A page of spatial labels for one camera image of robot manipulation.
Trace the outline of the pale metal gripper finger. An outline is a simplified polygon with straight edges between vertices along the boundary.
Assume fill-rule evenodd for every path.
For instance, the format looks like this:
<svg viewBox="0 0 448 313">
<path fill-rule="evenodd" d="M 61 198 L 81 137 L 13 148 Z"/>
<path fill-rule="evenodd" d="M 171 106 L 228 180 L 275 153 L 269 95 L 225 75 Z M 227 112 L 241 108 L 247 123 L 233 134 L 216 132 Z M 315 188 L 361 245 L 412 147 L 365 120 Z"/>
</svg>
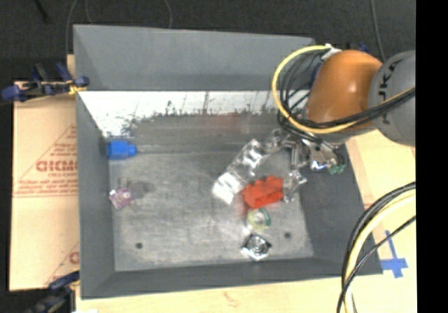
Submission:
<svg viewBox="0 0 448 313">
<path fill-rule="evenodd" d="M 281 149 L 293 147 L 291 135 L 282 129 L 275 129 L 265 138 L 265 152 L 269 154 L 276 153 Z"/>
<path fill-rule="evenodd" d="M 283 178 L 283 201 L 286 203 L 295 200 L 301 186 L 307 183 L 307 178 L 303 176 L 299 169 L 294 169 Z"/>
</svg>

